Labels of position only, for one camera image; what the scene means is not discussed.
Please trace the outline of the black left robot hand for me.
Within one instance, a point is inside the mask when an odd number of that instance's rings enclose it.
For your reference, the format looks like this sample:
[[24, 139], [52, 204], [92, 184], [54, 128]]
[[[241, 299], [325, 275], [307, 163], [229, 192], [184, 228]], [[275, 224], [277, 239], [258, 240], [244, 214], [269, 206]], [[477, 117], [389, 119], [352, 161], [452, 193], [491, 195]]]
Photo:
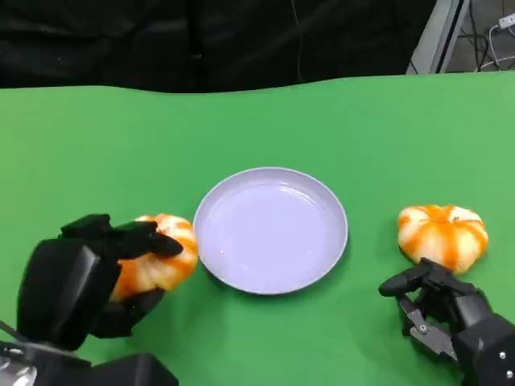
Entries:
[[113, 226], [107, 214], [86, 215], [41, 240], [24, 270], [17, 299], [18, 338], [77, 350], [89, 335], [129, 337], [162, 300], [164, 278], [147, 261], [184, 251], [154, 221]]

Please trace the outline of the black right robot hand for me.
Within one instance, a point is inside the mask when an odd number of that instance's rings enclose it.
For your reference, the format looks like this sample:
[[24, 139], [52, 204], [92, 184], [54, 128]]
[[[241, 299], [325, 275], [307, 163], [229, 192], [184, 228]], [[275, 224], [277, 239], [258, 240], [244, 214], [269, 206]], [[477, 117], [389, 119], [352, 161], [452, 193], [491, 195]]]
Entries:
[[402, 334], [456, 363], [464, 385], [514, 384], [514, 324], [473, 284], [423, 258], [384, 281], [379, 293], [396, 299]]

